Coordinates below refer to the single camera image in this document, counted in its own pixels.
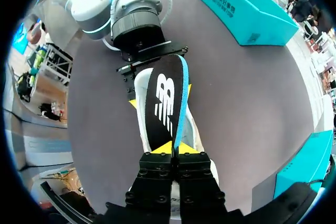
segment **table surface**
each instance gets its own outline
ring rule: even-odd
[[[173,0],[167,40],[186,43],[190,111],[216,163],[228,210],[251,210],[252,189],[279,169],[313,131],[306,86],[287,47],[240,46],[201,0]],[[93,208],[125,205],[143,148],[127,101],[119,52],[84,37],[75,57],[68,130]]]

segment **white robotic arm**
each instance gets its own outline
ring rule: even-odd
[[[63,5],[83,32],[91,39],[102,39],[111,33],[111,39],[114,40],[115,44],[115,39],[119,35],[125,34],[126,31],[132,29],[147,26],[143,32],[148,33],[149,27],[156,26],[161,30],[160,24],[165,21],[172,9],[172,0],[168,1],[165,17],[161,22],[158,18],[159,13],[162,11],[160,0],[67,0],[66,4],[63,3]],[[124,38],[119,44],[125,47],[127,41],[123,41]],[[149,38],[145,39],[145,41],[138,41],[136,44],[139,50],[145,46],[152,46]]]

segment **white sneaker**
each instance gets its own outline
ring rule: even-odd
[[[137,74],[134,80],[134,88],[135,88],[135,99],[136,99],[136,107],[137,107],[137,115],[138,115],[138,123],[140,130],[140,137],[142,140],[143,151],[151,152],[153,151],[149,145],[149,141],[147,138],[147,132],[145,127],[145,102],[146,102],[146,94],[149,83],[150,75],[153,71],[153,68],[147,68],[142,70]],[[201,142],[200,135],[198,133],[197,126],[191,115],[189,107],[187,105],[186,108],[186,118],[185,123],[183,125],[183,133],[182,133],[182,143],[190,146],[198,152],[203,152],[204,148]],[[219,185],[218,173],[216,169],[215,163],[211,160],[210,170]],[[172,184],[172,192],[171,192],[171,219],[181,219],[180,217],[180,187],[177,182],[173,182]]]

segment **teal box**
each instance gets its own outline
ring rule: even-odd
[[[272,0],[202,0],[241,46],[284,46],[298,31],[296,23]]]
[[[277,174],[274,199],[295,182],[324,179],[331,154],[333,131],[312,133],[301,150]],[[318,191],[321,183],[311,184]]]

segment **exhibition hall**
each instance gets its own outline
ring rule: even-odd
[[[30,0],[4,69],[11,162],[53,223],[299,223],[334,179],[320,0]]]

